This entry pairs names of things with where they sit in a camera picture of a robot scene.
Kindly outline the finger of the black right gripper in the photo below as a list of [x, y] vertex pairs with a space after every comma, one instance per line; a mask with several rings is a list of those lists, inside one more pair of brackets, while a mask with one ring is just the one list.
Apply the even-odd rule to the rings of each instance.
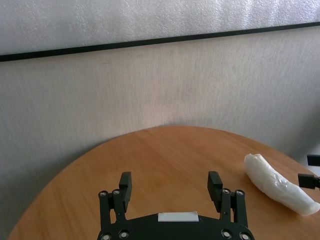
[[319, 154], [308, 154], [307, 164], [309, 166], [320, 166], [320, 155]]
[[320, 178], [313, 174], [298, 174], [298, 185], [301, 188], [315, 189], [320, 188]]

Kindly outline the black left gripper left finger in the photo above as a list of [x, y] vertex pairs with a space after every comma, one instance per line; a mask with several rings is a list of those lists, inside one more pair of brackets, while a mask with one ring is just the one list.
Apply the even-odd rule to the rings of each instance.
[[112, 192], [103, 190], [99, 192], [99, 213], [101, 224], [111, 224], [110, 210], [114, 210], [116, 221], [126, 220], [126, 212], [132, 194], [132, 174], [121, 174], [118, 188]]

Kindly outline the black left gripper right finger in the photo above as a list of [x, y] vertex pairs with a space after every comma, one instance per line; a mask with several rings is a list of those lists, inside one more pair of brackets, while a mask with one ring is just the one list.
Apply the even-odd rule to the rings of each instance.
[[232, 192], [228, 188], [224, 188], [217, 171], [208, 172], [207, 189], [216, 211], [220, 213], [220, 220], [231, 222], [231, 211], [233, 211], [234, 223], [247, 222], [245, 192], [243, 190], [237, 189]]

